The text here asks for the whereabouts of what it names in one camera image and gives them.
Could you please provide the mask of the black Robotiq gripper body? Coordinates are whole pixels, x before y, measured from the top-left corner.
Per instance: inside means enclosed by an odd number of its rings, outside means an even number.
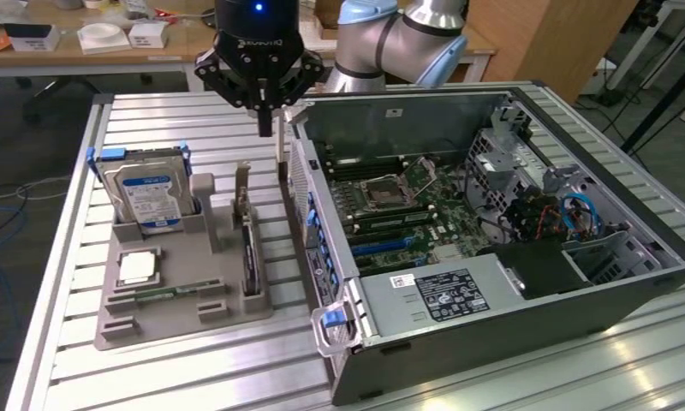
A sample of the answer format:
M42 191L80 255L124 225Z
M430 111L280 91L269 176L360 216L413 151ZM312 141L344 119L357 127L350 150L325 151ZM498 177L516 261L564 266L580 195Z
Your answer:
M281 103L282 78L301 57L296 1L217 1L213 49L230 74L225 83L244 103Z

